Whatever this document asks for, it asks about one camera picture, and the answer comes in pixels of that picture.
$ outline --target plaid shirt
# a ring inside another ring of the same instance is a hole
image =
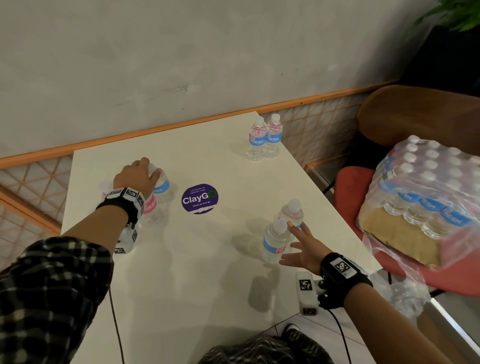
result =
[[[0,273],[0,363],[68,363],[105,298],[105,248],[55,237],[29,246]]]

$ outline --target table top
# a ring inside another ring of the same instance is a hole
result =
[[[275,159],[247,159],[248,132],[257,116],[74,153],[63,231],[99,203],[99,182],[113,180],[143,156],[165,170],[175,193],[160,204],[165,218],[159,226],[141,228],[134,249],[114,256],[111,292],[126,362],[197,362],[214,345],[240,342],[298,313],[296,269],[258,258],[265,227],[291,198],[302,202],[316,238],[368,272],[380,268],[281,143]],[[218,204],[207,213],[189,213],[181,197],[202,183],[218,191]],[[91,363],[103,363],[110,353],[117,357],[118,343],[105,340],[107,330],[116,336],[111,314],[102,309],[77,357]]]

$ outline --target case of water bottles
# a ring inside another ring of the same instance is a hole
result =
[[[411,135],[380,162],[357,225],[434,268],[480,247],[480,157]]]

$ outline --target red cushion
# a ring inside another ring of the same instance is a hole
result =
[[[345,167],[336,177],[335,208],[360,239],[363,233],[356,225],[360,207],[375,171],[363,167]],[[375,258],[382,267],[393,274],[405,276],[396,260],[386,253],[378,252]],[[440,271],[432,270],[414,262],[430,287],[454,292],[465,296],[480,295],[480,251],[477,250],[452,266]]]

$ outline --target white wall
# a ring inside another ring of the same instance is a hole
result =
[[[0,157],[397,78],[433,0],[0,4]]]

